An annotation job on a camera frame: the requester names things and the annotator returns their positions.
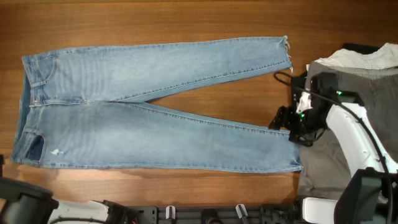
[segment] gray cloth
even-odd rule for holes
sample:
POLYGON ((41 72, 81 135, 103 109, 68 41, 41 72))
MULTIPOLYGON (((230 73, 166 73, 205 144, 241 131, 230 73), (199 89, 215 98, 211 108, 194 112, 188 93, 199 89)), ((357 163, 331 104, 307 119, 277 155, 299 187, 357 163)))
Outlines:
MULTIPOLYGON (((373 130, 393 160, 398 161, 398 70, 354 68, 354 73, 347 73, 313 62, 308 69, 306 84, 321 72, 337 74, 340 91, 355 91, 360 95, 373 130), (372 80, 358 75, 358 72, 379 78, 372 80)), ((298 183, 298 194, 338 199, 351 176, 335 135, 327 131, 312 147, 302 146, 300 157, 304 169, 298 183)))
POLYGON ((364 68, 346 68, 346 67, 327 67, 318 62, 312 62, 308 68, 308 75, 305 81, 305 87, 310 88, 310 81, 314 75, 318 75, 320 72, 343 72, 360 77, 368 78, 370 80, 376 80, 386 76, 397 75, 398 68, 387 68, 387 69, 364 69, 364 68))

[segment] jeans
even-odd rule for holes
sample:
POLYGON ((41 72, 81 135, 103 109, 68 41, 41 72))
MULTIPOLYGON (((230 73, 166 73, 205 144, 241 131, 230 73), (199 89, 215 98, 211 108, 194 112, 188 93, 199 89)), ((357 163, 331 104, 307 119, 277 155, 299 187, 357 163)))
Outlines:
POLYGON ((25 56, 11 160, 70 169, 301 170, 287 131, 145 103, 289 68, 286 45, 286 37, 249 37, 25 56))

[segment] white cloth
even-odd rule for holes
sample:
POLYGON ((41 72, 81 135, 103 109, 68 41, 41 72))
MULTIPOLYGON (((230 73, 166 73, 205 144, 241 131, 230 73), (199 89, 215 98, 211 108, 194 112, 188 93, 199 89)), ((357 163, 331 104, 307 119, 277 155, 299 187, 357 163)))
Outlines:
POLYGON ((316 62, 329 67, 349 67, 365 69, 385 69, 398 66, 398 45, 386 43, 377 52, 359 54, 352 50, 341 49, 328 58, 316 62))

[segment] jeans pant leg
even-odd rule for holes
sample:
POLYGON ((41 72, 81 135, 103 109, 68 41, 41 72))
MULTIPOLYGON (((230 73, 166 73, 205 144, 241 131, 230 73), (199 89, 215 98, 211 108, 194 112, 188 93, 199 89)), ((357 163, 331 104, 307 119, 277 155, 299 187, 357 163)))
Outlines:
POLYGON ((11 159, 51 168, 300 170, 286 131, 143 103, 289 68, 285 43, 253 37, 24 57, 30 112, 11 159))

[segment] denim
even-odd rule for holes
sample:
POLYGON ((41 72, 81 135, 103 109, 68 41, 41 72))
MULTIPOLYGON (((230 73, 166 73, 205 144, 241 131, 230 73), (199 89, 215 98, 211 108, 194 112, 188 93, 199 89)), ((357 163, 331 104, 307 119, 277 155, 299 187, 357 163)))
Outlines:
POLYGON ((286 37, 248 37, 24 56, 11 160, 69 169, 301 170, 300 147, 285 130, 146 103, 290 68, 286 46, 286 37))

